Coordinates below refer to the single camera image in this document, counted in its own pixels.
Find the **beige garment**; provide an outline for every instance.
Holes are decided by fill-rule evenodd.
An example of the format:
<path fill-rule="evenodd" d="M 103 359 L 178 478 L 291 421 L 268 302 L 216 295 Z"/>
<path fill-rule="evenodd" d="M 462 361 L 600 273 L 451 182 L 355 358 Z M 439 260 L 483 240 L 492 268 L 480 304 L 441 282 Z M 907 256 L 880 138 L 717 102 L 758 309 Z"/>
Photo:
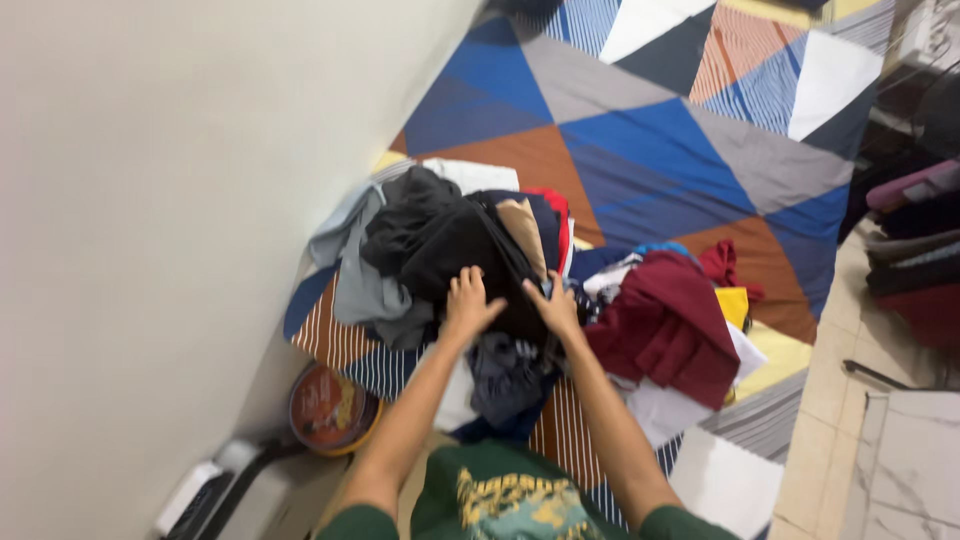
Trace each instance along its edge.
<path fill-rule="evenodd" d="M 523 199 L 522 203 L 507 199 L 496 205 L 496 213 L 500 216 L 503 226 L 510 232 L 516 244 L 520 246 L 523 255 L 527 256 L 530 266 L 541 281 L 546 280 L 546 261 L 543 259 L 543 244 L 540 243 L 540 229 L 534 219 L 534 211 L 530 208 L 530 201 Z"/>

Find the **white wall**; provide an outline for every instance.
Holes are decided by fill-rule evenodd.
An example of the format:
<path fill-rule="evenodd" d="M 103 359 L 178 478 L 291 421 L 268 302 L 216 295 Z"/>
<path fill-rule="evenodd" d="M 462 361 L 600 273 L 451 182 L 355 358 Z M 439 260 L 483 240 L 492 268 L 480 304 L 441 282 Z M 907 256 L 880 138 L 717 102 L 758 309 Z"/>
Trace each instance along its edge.
<path fill-rule="evenodd" d="M 480 3 L 0 3 L 0 537 L 143 538 L 276 418 L 306 239 Z"/>

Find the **yellow graphic print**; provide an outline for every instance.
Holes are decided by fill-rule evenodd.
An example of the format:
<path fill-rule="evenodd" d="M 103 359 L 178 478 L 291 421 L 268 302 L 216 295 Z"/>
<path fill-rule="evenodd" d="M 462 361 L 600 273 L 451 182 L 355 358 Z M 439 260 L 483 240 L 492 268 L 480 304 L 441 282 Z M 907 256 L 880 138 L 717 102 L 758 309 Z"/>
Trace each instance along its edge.
<path fill-rule="evenodd" d="M 462 468 L 457 501 L 461 526 L 471 538 L 603 538 L 568 479 L 510 474 L 473 481 Z"/>

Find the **person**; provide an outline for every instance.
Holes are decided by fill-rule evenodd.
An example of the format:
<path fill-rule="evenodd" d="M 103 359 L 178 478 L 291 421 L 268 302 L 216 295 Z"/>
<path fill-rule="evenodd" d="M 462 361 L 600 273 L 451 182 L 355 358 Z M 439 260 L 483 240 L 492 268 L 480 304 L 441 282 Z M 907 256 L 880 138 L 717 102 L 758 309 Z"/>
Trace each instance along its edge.
<path fill-rule="evenodd" d="M 670 488 L 642 429 L 608 382 L 577 320 L 570 291 L 551 273 L 548 300 L 524 288 L 547 327 L 564 345 L 590 432 L 616 502 L 631 533 L 607 523 L 573 480 L 544 457 L 499 441 L 443 447 L 430 455 L 411 518 L 411 537 L 640 538 L 730 540 L 722 528 L 684 510 Z M 424 360 L 370 446 L 355 465 L 338 513 L 318 540 L 398 538 L 397 498 L 410 474 L 450 378 L 470 342 L 506 307 L 487 303 L 480 268 L 464 268 L 450 281 L 446 321 L 433 354 Z"/>

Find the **geometric patterned bedsheet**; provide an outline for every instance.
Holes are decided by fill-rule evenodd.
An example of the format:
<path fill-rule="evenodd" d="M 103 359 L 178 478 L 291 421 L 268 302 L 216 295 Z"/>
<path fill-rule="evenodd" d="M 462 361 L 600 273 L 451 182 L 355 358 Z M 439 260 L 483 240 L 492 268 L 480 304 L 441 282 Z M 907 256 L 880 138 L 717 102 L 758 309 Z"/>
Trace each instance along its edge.
<path fill-rule="evenodd" d="M 597 246 L 675 240 L 700 253 L 732 238 L 741 281 L 766 291 L 755 319 L 808 360 L 892 3 L 833 0 L 805 17 L 753 0 L 567 0 L 554 20 L 527 21 L 540 32 L 494 18 L 464 38 L 391 149 L 512 167 L 521 188 L 560 191 L 577 236 Z M 301 286 L 284 333 L 395 398 L 422 351 L 390 352 L 337 323 L 336 279 L 321 269 Z M 772 391 L 798 404 L 806 360 L 779 366 Z M 793 410 L 758 398 L 755 418 L 766 421 L 766 401 Z M 784 431 L 792 420 L 780 418 Z M 681 444 L 658 449 L 661 465 Z M 622 523 L 569 380 L 530 446 Z"/>

